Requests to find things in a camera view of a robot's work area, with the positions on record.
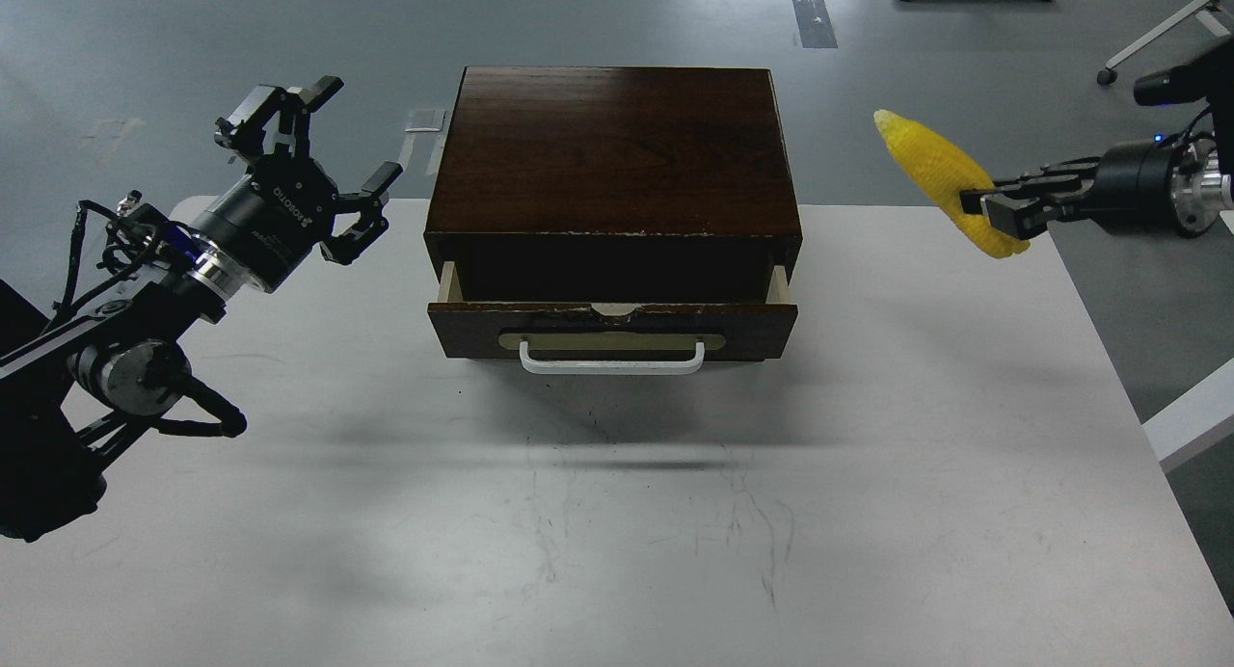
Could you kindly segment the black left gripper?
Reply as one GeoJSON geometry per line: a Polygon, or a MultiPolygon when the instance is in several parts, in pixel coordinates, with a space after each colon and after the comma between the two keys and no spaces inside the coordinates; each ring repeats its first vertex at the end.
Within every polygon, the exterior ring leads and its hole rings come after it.
{"type": "Polygon", "coordinates": [[[216,120],[215,144],[243,159],[247,173],[191,227],[239,263],[262,292],[275,292],[318,242],[326,261],[349,266],[387,231],[384,207],[401,163],[384,162],[358,192],[338,196],[311,157],[311,117],[343,86],[339,76],[308,88],[255,86],[228,118],[216,120]],[[328,235],[334,215],[358,219],[328,235]]]}

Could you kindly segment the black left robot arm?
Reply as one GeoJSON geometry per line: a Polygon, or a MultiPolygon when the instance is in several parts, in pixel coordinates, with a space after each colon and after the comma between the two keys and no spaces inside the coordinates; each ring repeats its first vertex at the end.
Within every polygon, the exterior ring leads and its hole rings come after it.
{"type": "Polygon", "coordinates": [[[318,249],[353,263],[387,231],[385,162],[341,194],[311,157],[311,118],[343,86],[259,86],[217,122],[244,175],[185,224],[142,201],[83,198],[65,288],[42,314],[2,286],[1,526],[35,542],[91,514],[104,470],[141,435],[234,438],[246,415],[191,372],[179,339],[243,286],[271,293],[318,249]]]}

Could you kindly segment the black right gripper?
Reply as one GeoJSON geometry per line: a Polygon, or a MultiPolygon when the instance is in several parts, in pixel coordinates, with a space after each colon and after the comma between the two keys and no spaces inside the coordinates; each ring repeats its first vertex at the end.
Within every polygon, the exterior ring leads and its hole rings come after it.
{"type": "Polygon", "coordinates": [[[1167,229],[1195,238],[1218,219],[1218,148],[1213,139],[1133,141],[1102,157],[963,189],[959,201],[965,215],[986,215],[1016,240],[1032,240],[1056,218],[1088,219],[1109,232],[1167,229]],[[1004,197],[983,197],[991,194],[1004,197]],[[1041,196],[1061,196],[1061,215],[1054,198],[1035,198],[1041,196]]]}

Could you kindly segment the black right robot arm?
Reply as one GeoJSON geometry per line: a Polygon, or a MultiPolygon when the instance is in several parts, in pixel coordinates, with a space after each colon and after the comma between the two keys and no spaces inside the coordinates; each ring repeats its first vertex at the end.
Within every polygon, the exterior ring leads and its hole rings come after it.
{"type": "Polygon", "coordinates": [[[981,215],[1017,240],[1053,222],[1095,222],[1111,235],[1203,235],[1232,210],[1232,38],[1180,67],[1137,80],[1141,106],[1203,101],[1177,134],[1111,147],[1102,157],[1067,159],[963,190],[966,215],[981,215]]]}

